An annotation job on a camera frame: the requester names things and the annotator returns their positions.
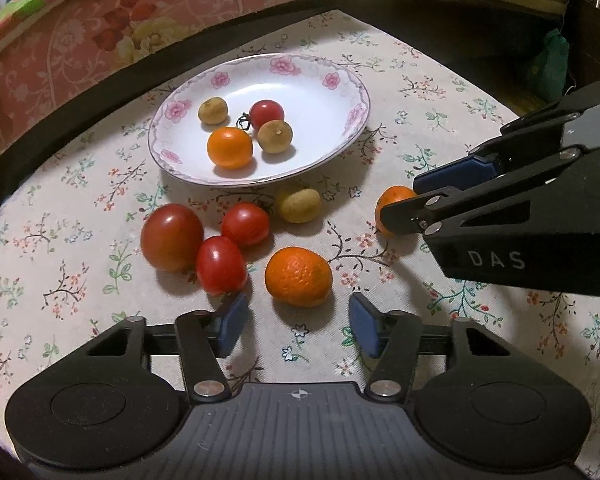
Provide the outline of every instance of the screw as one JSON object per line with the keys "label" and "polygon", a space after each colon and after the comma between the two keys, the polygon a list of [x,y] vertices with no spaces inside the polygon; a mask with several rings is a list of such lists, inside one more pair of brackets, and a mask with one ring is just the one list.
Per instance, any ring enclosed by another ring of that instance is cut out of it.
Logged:
{"label": "screw", "polygon": [[400,393],[402,387],[395,381],[383,379],[371,383],[369,389],[380,397],[391,397]]}
{"label": "screw", "polygon": [[562,160],[568,160],[569,158],[574,158],[578,155],[580,155],[580,150],[578,148],[567,148],[560,152],[560,158]]}
{"label": "screw", "polygon": [[440,195],[432,196],[424,205],[434,205],[438,200],[440,200]]}
{"label": "screw", "polygon": [[440,231],[441,227],[442,227],[442,222],[436,222],[435,224],[431,224],[429,227],[424,229],[424,234],[429,236],[429,235],[432,235],[433,233],[437,233],[438,231]]}
{"label": "screw", "polygon": [[193,387],[193,391],[202,397],[215,397],[224,392],[224,384],[218,381],[200,381]]}

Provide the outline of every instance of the orange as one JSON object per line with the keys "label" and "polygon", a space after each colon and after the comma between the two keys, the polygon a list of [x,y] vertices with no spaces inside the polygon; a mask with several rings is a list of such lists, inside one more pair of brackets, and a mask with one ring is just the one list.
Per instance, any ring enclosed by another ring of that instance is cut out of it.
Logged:
{"label": "orange", "polygon": [[407,200],[414,196],[416,196],[416,192],[406,186],[391,186],[380,195],[378,203],[376,204],[376,227],[383,235],[394,236],[391,231],[388,231],[387,228],[382,225],[382,222],[380,221],[380,210],[388,204],[400,202],[400,200]]}
{"label": "orange", "polygon": [[308,249],[287,247],[269,260],[264,284],[276,300],[309,308],[327,299],[333,275],[323,257]]}
{"label": "orange", "polygon": [[206,152],[217,166],[236,170],[250,163],[253,157],[253,141],[240,128],[218,128],[206,142]]}

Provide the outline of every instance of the white plate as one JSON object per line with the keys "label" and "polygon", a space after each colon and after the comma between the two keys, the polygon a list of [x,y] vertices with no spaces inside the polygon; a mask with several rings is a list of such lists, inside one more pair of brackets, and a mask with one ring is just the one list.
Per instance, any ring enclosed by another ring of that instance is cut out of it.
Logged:
{"label": "white plate", "polygon": [[[229,119],[222,126],[235,126],[261,99],[279,102],[294,131],[291,147],[270,155],[254,138],[249,165],[238,170],[215,166],[206,154],[206,140],[218,126],[205,126],[198,119],[198,107],[214,96],[229,106]],[[368,115],[364,84],[334,62],[295,54],[243,57],[205,70],[174,90],[152,119],[149,150],[163,170],[186,182],[254,186],[332,159],[356,139]]]}

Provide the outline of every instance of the pink flower pattern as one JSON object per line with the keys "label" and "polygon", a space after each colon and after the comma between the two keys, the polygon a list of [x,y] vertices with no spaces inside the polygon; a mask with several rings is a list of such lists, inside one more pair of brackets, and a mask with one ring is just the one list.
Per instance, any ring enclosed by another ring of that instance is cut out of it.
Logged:
{"label": "pink flower pattern", "polygon": [[275,57],[271,60],[270,69],[274,74],[298,75],[302,71],[291,60],[291,56]]}
{"label": "pink flower pattern", "polygon": [[329,90],[335,90],[340,84],[340,76],[337,72],[328,73],[324,76],[322,86],[326,86]]}
{"label": "pink flower pattern", "polygon": [[227,72],[216,72],[211,78],[211,85],[218,90],[223,86],[227,86],[231,82]]}
{"label": "pink flower pattern", "polygon": [[185,99],[184,101],[171,101],[167,104],[164,116],[172,123],[179,123],[180,119],[187,115],[187,110],[190,108],[191,101],[188,99]]}
{"label": "pink flower pattern", "polygon": [[395,274],[391,270],[385,270],[382,267],[378,269],[380,283],[383,285],[395,278]]}
{"label": "pink flower pattern", "polygon": [[343,272],[340,275],[340,283],[345,286],[356,286],[359,279],[360,275],[356,272],[350,274],[348,272]]}
{"label": "pink flower pattern", "polygon": [[356,236],[356,240],[359,242],[358,245],[361,249],[372,247],[374,244],[370,233],[364,233],[363,235]]}
{"label": "pink flower pattern", "polygon": [[170,152],[169,150],[162,150],[160,154],[171,162],[175,162],[176,164],[182,164],[180,157],[176,153]]}
{"label": "pink flower pattern", "polygon": [[360,117],[362,117],[363,111],[364,108],[362,106],[362,103],[358,103],[355,107],[351,109],[351,111],[349,112],[349,116],[347,117],[347,123],[344,125],[343,134],[349,133],[350,128],[354,124],[356,124],[356,121],[359,120]]}

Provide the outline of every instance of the tablecloth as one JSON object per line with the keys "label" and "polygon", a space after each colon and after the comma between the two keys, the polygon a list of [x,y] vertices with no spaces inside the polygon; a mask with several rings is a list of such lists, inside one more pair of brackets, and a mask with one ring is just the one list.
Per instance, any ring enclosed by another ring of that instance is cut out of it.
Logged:
{"label": "tablecloth", "polygon": [[[441,31],[440,41],[453,38]],[[361,355],[349,327],[352,291],[381,310],[401,308],[425,322],[469,316],[582,389],[593,424],[578,464],[600,478],[600,299],[450,280],[420,237],[386,239],[374,225],[376,201],[387,187],[409,186],[417,174],[465,155],[496,136],[513,113],[423,53],[337,11],[230,51],[120,108],[52,156],[4,203],[0,443],[11,445],[3,415],[13,391],[90,337],[125,316],[158,324],[217,306],[194,274],[163,274],[146,263],[142,222],[158,206],[178,202],[213,235],[238,200],[270,208],[276,186],[209,189],[174,180],[152,161],[147,128],[158,104],[190,76],[262,52],[310,52],[348,67],[368,87],[372,111],[350,148],[298,177],[321,193],[322,217],[304,225],[274,218],[273,241],[246,252],[251,316],[234,353],[220,361],[232,389],[247,381],[363,383],[374,363]],[[330,263],[327,304],[274,306],[264,268],[285,246],[309,248]],[[422,359],[416,382],[441,366]],[[177,358],[154,358],[153,367],[182,387]]]}

